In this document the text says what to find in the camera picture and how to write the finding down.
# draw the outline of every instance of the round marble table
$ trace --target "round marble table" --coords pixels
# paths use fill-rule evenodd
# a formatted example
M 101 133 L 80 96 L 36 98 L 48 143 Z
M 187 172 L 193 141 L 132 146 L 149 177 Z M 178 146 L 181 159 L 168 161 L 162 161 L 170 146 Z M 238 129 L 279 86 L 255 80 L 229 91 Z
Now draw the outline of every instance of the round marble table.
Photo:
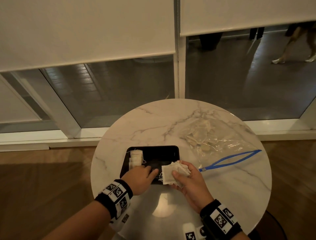
M 94 197 L 119 178 L 129 147 L 176 145 L 180 159 L 199 166 L 189 144 L 179 138 L 179 131 L 202 115 L 224 121 L 244 141 L 262 150 L 246 161 L 202 173 L 213 197 L 233 212 L 246 234 L 251 232 L 263 216 L 271 194 L 268 156 L 257 136 L 239 118 L 201 101 L 160 100 L 135 108 L 118 119 L 104 134 L 93 156 Z M 189 207 L 183 195 L 168 185 L 151 185 L 143 195 L 132 198 L 128 210 L 132 214 L 119 232 L 126 239 L 183 239 L 184 223 L 202 225 L 199 215 Z

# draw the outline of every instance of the tea bag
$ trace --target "tea bag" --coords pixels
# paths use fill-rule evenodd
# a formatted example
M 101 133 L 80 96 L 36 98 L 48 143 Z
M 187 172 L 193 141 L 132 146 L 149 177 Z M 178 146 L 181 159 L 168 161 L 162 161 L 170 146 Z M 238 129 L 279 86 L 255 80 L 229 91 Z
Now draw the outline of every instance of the tea bag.
M 140 166 L 144 162 L 144 156 L 142 150 L 132 150 L 131 157 L 129 162 L 129 169 L 131 170 L 133 167 Z
M 190 175 L 190 171 L 187 165 L 181 164 L 180 162 L 172 162 L 169 165 L 161 166 L 162 169 L 162 183 L 163 184 L 175 184 L 180 188 L 183 188 L 182 183 L 176 181 L 172 176 L 172 171 L 175 170 L 178 173 L 188 177 Z

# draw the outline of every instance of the white sneaker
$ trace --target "white sneaker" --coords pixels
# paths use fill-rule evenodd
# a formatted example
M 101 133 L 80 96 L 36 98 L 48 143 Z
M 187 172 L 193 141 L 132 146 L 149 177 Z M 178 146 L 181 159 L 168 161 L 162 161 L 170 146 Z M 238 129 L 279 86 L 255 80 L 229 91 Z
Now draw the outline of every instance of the white sneaker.
M 315 60 L 316 60 L 316 54 L 313 55 L 313 56 L 309 56 L 309 57 L 305 60 L 305 62 L 314 62 Z
M 276 60 L 273 60 L 271 63 L 277 64 L 277 63 L 285 63 L 285 61 L 281 58 L 278 58 Z

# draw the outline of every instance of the right hand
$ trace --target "right hand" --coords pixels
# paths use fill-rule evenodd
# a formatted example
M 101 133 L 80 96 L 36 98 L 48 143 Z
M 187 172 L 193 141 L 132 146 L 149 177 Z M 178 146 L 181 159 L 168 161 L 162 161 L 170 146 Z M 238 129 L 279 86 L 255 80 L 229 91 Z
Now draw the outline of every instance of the right hand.
M 188 169 L 191 171 L 190 176 L 185 177 L 177 171 L 172 171 L 174 179 L 182 183 L 184 186 L 182 189 L 175 184 L 171 186 L 172 188 L 182 192 L 194 211 L 200 214 L 200 211 L 206 205 L 213 202 L 214 198 L 207 189 L 206 183 L 199 170 L 189 162 L 181 161 L 181 163 L 188 166 Z

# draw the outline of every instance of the left hand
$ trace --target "left hand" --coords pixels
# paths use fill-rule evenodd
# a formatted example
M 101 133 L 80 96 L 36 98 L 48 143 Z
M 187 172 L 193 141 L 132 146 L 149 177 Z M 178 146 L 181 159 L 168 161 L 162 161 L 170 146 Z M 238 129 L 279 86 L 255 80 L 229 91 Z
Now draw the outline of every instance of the left hand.
M 133 195 L 141 195 L 149 188 L 151 182 L 159 172 L 158 169 L 154 169 L 150 173 L 150 170 L 151 166 L 136 166 L 125 173 L 121 179 L 130 186 Z

